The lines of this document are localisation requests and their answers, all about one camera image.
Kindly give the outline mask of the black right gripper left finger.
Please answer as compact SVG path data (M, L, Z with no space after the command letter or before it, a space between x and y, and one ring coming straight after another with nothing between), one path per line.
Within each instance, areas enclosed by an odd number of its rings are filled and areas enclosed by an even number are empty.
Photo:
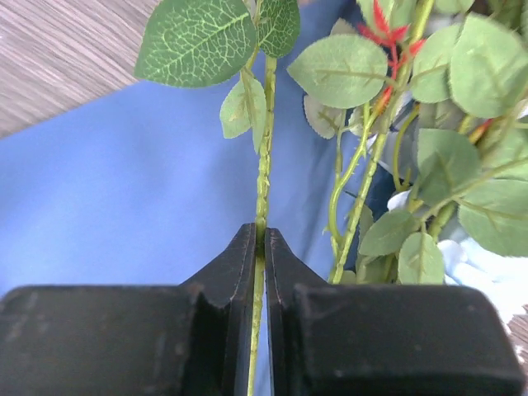
M28 285L1 301L4 395L244 395L256 227L180 285Z

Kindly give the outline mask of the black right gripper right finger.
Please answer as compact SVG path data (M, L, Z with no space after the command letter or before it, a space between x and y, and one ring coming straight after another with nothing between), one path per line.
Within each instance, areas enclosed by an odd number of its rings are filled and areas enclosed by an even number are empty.
M447 285L330 285L265 237L274 395L520 395L491 302Z

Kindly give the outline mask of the blue wrapping paper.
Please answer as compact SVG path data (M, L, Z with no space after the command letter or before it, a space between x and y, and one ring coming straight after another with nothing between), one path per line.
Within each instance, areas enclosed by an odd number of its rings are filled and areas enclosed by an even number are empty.
M317 271L332 265L327 225L335 139L304 115L286 66L357 1L303 13L279 61L269 220ZM1 144L1 295L15 286L179 283L254 215L250 132L224 139L218 110L234 82L199 91L141 82Z

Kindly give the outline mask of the pink rose flower bunch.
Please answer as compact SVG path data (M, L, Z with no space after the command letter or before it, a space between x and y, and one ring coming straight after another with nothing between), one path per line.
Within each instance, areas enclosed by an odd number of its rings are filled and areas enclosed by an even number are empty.
M495 214L469 201L490 182L523 182L526 157L493 167L492 154L514 130L527 100L527 4L488 1L362 1L361 21L338 21L329 36L307 47L289 66L304 89L311 128L328 139L351 132L361 141L348 165L336 164L328 207L335 258L329 280L337 283L356 232L362 232L356 281L371 268L383 282L435 283L445 274L437 247L449 218ZM300 32L295 1L162 1L148 19L134 68L137 78L170 87L209 87L238 76L224 99L224 137L252 132L259 152L257 259L264 253L276 64ZM414 100L414 117L450 102L461 114L455 127L436 131L453 144L462 137L469 153L490 143L473 167L448 172L447 159L427 157L417 172L392 167L394 185L410 195L392 238L382 221L364 222L365 198L389 141L389 129Z

